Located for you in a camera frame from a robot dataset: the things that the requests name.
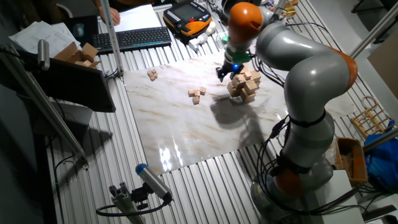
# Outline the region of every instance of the black keyboard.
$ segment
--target black keyboard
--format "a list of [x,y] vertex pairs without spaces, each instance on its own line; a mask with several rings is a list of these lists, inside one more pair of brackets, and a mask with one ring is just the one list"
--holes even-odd
[[[117,32],[120,51],[148,49],[170,45],[172,40],[166,27],[154,27]],[[95,34],[93,45],[100,53],[112,52],[108,34]]]

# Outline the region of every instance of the stacked wooden blocks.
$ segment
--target stacked wooden blocks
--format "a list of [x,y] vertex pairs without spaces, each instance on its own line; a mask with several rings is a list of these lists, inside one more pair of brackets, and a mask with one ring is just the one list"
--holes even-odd
[[157,72],[156,72],[156,70],[149,70],[148,71],[148,76],[149,76],[149,78],[150,78],[150,80],[153,82],[153,81],[155,81],[155,79],[157,79]]
[[228,83],[227,89],[232,97],[240,96],[242,101],[250,103],[254,101],[256,90],[259,89],[261,74],[259,72],[248,72],[245,68],[242,73],[235,75]]
[[200,90],[195,90],[195,89],[188,90],[188,96],[193,97],[192,102],[194,105],[199,104],[200,95],[204,96],[205,93],[206,93],[205,87],[200,87]]

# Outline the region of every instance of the marble-pattern mat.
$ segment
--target marble-pattern mat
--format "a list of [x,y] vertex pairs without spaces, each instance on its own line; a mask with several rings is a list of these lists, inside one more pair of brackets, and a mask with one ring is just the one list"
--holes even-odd
[[[215,72],[223,60],[220,52],[154,67],[159,76],[153,82],[147,69],[125,72],[124,83],[146,159],[156,174],[259,143],[286,116],[283,89],[266,77],[261,78],[252,103],[230,98],[226,89],[229,78],[221,83]],[[207,88],[206,95],[200,97],[199,105],[193,105],[188,89],[201,86]],[[356,108],[345,93],[331,100],[326,110],[336,119]]]

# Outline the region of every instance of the paper stack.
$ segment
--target paper stack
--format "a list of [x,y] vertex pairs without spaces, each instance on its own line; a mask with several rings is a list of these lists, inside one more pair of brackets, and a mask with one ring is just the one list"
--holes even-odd
[[120,13],[120,24],[114,27],[115,32],[136,30],[152,27],[161,27],[151,4],[135,7],[126,12]]
[[37,54],[37,43],[43,39],[49,43],[51,58],[72,42],[80,47],[80,42],[74,38],[64,23],[50,26],[46,22],[34,22],[26,29],[9,38],[32,54]]

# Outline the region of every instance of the monitor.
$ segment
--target monitor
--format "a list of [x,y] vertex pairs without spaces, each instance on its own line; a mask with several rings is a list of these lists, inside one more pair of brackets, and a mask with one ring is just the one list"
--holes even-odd
[[[24,60],[37,63],[37,55],[19,50]],[[78,103],[93,111],[116,111],[101,70],[50,58],[47,71],[32,72],[47,96]]]

